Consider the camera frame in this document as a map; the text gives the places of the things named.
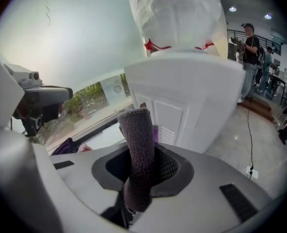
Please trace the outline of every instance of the black cable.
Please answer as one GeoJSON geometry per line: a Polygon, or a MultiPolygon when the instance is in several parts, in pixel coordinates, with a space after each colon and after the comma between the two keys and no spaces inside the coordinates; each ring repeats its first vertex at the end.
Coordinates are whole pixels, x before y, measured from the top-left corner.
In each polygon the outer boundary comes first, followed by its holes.
{"type": "Polygon", "coordinates": [[[249,126],[249,112],[250,112],[250,110],[248,110],[248,115],[247,115],[248,129],[249,129],[250,141],[251,141],[251,163],[252,163],[252,166],[251,166],[250,170],[253,170],[254,169],[254,161],[252,160],[253,143],[252,143],[252,135],[251,135],[251,131],[250,131],[250,126],[249,126]]]}

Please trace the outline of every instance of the window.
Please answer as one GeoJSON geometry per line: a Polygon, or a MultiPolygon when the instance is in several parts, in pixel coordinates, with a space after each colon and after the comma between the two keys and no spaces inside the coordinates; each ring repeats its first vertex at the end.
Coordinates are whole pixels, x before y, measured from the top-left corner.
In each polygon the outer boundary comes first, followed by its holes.
{"type": "Polygon", "coordinates": [[[59,118],[45,123],[29,140],[45,145],[50,151],[131,104],[125,74],[113,76],[74,93],[73,98],[63,104],[59,118]]]}

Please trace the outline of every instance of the stairs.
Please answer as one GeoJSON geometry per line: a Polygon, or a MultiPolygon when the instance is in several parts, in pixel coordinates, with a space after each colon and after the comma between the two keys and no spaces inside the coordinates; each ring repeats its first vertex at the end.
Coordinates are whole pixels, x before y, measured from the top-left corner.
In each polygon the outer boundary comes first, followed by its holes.
{"type": "Polygon", "coordinates": [[[274,120],[273,115],[271,114],[271,107],[268,103],[264,102],[261,99],[253,97],[250,102],[250,98],[246,97],[244,103],[238,103],[238,106],[249,109],[250,111],[264,117],[268,121],[272,122],[274,120]]]}

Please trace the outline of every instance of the cap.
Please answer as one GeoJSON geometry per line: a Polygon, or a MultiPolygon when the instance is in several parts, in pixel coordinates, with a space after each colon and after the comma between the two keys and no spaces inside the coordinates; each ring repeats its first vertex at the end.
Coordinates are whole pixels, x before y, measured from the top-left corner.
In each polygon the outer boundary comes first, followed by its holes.
{"type": "Polygon", "coordinates": [[[246,27],[250,27],[253,30],[255,30],[254,26],[251,23],[245,23],[244,28],[246,28],[246,27]]]}

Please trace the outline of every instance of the man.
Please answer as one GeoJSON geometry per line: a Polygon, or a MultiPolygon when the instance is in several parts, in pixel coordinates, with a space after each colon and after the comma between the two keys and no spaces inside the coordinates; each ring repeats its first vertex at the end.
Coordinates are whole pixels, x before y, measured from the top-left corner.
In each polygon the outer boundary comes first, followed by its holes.
{"type": "Polygon", "coordinates": [[[265,60],[263,63],[262,81],[261,81],[261,84],[258,88],[259,92],[263,92],[263,90],[265,88],[265,84],[266,84],[266,81],[268,80],[268,76],[269,76],[270,66],[272,68],[275,67],[275,65],[271,61],[271,47],[267,47],[266,53],[265,53],[265,60]]]}
{"type": "Polygon", "coordinates": [[[239,48],[237,48],[237,52],[235,53],[235,59],[236,59],[236,62],[240,63],[241,64],[241,50],[239,48]]]}
{"type": "Polygon", "coordinates": [[[245,34],[248,36],[244,45],[245,53],[243,54],[242,59],[242,66],[246,71],[246,76],[238,103],[242,103],[245,101],[245,98],[251,89],[254,74],[257,69],[257,51],[260,48],[259,39],[254,35],[255,28],[253,27],[253,25],[250,23],[246,23],[244,28],[245,34]]]}

